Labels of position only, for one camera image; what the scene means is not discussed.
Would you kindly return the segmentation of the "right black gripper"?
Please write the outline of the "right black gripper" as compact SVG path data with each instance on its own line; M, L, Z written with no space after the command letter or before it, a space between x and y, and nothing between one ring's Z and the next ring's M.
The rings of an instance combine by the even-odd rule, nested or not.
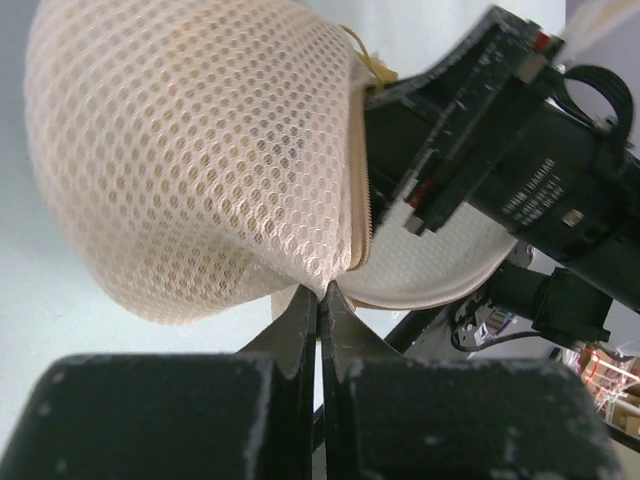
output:
M631 309L639 306L639 162L624 82L554 66L561 41L493 6L435 64L365 102L372 235L392 209L437 232L468 203ZM429 149L429 166L422 161Z

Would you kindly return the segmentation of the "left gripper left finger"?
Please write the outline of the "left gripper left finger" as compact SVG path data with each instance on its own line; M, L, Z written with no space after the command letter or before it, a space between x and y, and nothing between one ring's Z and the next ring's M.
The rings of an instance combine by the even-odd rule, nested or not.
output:
M37 382L5 479L308 479L318 301L234 354L85 354Z

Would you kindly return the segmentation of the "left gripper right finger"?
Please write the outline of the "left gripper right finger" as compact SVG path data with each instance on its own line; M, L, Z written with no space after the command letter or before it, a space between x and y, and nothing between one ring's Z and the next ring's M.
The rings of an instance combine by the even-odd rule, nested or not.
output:
M550 360L401 355L351 310L322 302L331 479L621 479L589 393Z

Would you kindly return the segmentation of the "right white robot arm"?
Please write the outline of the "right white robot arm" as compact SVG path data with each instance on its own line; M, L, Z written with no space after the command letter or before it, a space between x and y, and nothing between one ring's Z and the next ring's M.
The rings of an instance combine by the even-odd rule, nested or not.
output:
M442 228L462 204L554 259L550 275L503 267L494 303L560 345L605 342L613 302L639 306L634 101L595 65L555 66L563 41L490 8L438 64L365 105L373 221Z

